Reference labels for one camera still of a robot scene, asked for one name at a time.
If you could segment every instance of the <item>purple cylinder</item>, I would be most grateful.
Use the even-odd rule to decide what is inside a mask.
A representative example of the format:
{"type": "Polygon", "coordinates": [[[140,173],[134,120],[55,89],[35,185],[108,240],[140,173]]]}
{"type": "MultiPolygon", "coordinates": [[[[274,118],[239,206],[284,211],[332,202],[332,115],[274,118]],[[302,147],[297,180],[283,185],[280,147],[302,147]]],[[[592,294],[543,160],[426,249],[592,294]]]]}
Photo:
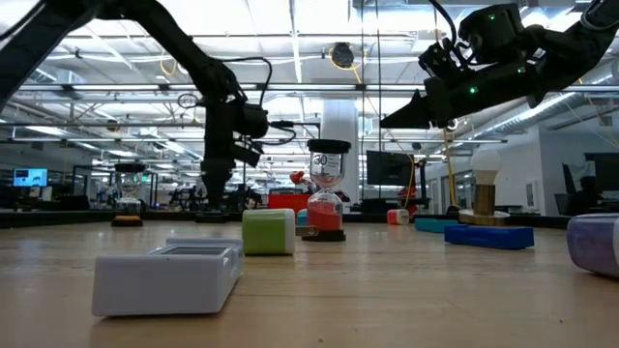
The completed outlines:
{"type": "Polygon", "coordinates": [[[619,277],[619,214],[572,218],[568,224],[568,249],[579,268],[619,277]]]}

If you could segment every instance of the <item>tan cylinder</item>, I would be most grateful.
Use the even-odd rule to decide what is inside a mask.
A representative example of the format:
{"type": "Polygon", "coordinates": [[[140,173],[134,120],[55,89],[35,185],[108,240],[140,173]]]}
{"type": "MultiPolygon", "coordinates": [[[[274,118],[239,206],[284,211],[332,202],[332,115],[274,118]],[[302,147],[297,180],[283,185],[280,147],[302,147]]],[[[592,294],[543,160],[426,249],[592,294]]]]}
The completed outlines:
{"type": "Polygon", "coordinates": [[[474,211],[477,216],[494,215],[494,195],[496,187],[494,185],[476,185],[474,211]]]}

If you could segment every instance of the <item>white cube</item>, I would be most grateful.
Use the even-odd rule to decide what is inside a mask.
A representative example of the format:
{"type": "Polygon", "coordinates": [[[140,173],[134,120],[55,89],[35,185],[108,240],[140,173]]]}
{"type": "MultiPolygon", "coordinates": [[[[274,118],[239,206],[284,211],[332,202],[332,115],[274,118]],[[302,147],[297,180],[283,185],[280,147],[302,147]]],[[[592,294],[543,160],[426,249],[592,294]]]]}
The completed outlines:
{"type": "Polygon", "coordinates": [[[243,242],[174,239],[141,255],[100,256],[97,316],[217,313],[243,267],[243,242]]]}

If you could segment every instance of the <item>black base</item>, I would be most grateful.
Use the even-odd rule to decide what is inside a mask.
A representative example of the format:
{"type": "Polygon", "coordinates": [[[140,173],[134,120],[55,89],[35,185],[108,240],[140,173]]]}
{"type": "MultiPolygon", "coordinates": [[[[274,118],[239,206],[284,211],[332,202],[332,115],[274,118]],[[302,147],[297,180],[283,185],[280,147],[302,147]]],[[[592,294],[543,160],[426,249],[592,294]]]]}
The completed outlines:
{"type": "Polygon", "coordinates": [[[226,223],[229,220],[229,215],[222,213],[200,213],[195,215],[196,223],[226,223]]]}
{"type": "Polygon", "coordinates": [[[142,227],[144,222],[139,219],[135,220],[113,220],[111,223],[112,227],[142,227]]]}
{"type": "Polygon", "coordinates": [[[317,236],[301,237],[305,242],[346,242],[346,234],[343,230],[320,231],[317,236]]]}

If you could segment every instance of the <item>green cube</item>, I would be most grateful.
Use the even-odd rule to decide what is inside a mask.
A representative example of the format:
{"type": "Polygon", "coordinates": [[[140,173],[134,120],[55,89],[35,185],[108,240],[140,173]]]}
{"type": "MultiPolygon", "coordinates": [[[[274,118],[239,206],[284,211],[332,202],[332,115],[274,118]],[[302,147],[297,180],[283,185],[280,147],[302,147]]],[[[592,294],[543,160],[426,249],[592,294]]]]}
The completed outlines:
{"type": "Polygon", "coordinates": [[[295,228],[295,214],[292,209],[245,211],[243,213],[245,254],[293,254],[295,228]]]}

